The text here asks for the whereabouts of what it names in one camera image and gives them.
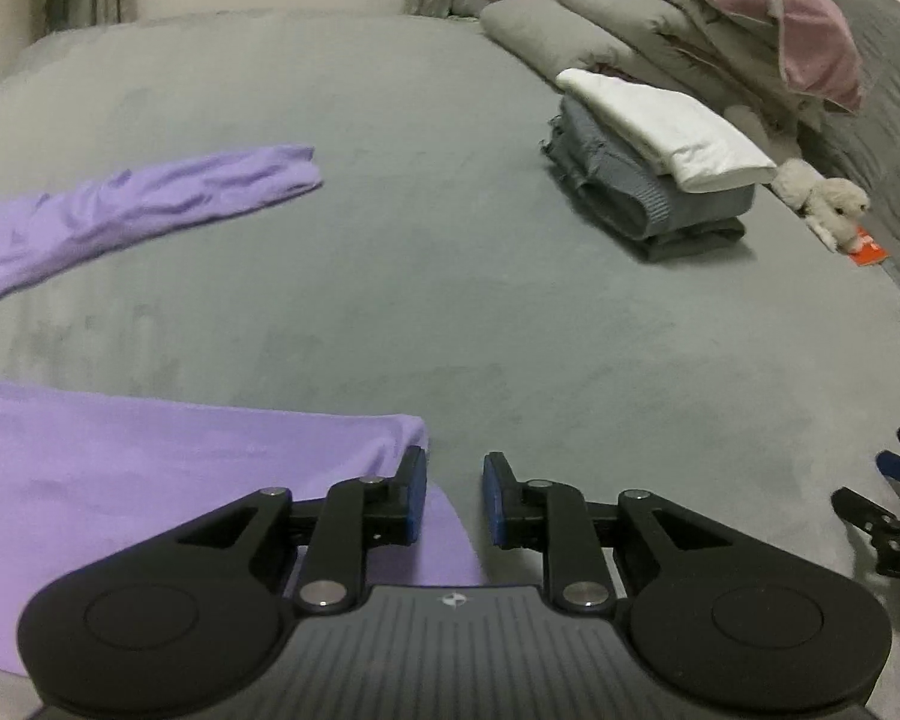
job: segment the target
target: white folded towel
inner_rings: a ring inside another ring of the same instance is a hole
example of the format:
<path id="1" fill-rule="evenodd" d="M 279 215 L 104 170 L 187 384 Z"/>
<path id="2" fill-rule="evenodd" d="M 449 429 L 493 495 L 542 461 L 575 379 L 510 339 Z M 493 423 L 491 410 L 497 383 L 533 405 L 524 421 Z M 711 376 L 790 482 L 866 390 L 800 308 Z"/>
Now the white folded towel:
<path id="1" fill-rule="evenodd" d="M 684 191 L 767 184 L 776 175 L 770 157 L 690 95 L 586 70 L 564 70 L 557 86 L 625 138 L 658 175 L 672 175 Z"/>

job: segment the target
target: purple cloth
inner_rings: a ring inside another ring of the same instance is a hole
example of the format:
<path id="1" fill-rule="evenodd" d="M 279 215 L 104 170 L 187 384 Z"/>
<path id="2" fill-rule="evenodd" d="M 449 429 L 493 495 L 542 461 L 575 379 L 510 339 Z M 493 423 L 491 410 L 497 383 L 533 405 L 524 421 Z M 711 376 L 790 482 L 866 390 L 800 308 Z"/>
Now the purple cloth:
<path id="1" fill-rule="evenodd" d="M 313 156 L 309 146 L 265 146 L 2 201 L 0 296 L 108 251 L 316 189 Z"/>
<path id="2" fill-rule="evenodd" d="M 196 406 L 0 383 L 0 669 L 23 674 L 17 618 L 68 571 L 264 487 L 296 500 L 391 475 L 415 416 Z M 375 583 L 480 584 L 460 519 L 433 485 L 410 547 L 370 552 Z"/>

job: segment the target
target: stack of folded clothes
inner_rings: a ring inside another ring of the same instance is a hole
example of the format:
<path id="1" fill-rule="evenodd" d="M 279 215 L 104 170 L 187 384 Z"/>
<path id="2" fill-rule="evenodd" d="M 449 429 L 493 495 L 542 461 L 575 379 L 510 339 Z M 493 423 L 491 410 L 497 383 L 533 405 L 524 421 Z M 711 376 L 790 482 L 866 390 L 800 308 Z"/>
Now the stack of folded clothes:
<path id="1" fill-rule="evenodd" d="M 650 262 L 728 247 L 755 185 L 775 165 L 725 119 L 688 95 L 564 71 L 567 93 L 543 146 L 588 215 Z"/>

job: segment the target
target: bed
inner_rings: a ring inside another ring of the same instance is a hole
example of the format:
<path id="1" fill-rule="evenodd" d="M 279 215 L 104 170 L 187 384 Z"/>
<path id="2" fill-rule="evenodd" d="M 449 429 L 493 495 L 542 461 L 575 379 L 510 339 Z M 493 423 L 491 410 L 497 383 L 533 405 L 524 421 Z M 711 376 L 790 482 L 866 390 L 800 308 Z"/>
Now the bed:
<path id="1" fill-rule="evenodd" d="M 104 256 L 0 301 L 0 379 L 413 413 L 492 581 L 482 456 L 591 500 L 648 488 L 855 576 L 888 605 L 871 705 L 900 718 L 900 584 L 829 507 L 890 508 L 900 292 L 760 191 L 733 250 L 648 266 L 570 208 L 557 94 L 471 23 L 223 14 L 64 33 L 0 85 L 0 197 L 222 148 L 317 148 L 291 203 Z M 35 706 L 0 674 L 0 720 Z"/>

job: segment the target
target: white plush toy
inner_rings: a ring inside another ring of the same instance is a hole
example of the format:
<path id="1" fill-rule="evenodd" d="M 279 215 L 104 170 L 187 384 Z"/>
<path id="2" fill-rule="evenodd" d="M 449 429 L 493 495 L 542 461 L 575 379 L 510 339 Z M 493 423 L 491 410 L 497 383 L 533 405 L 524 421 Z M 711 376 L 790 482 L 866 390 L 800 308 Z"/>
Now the white plush toy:
<path id="1" fill-rule="evenodd" d="M 845 178 L 824 178 L 802 159 L 788 159 L 770 189 L 800 215 L 830 251 L 855 254 L 863 243 L 857 223 L 869 209 L 869 197 Z"/>

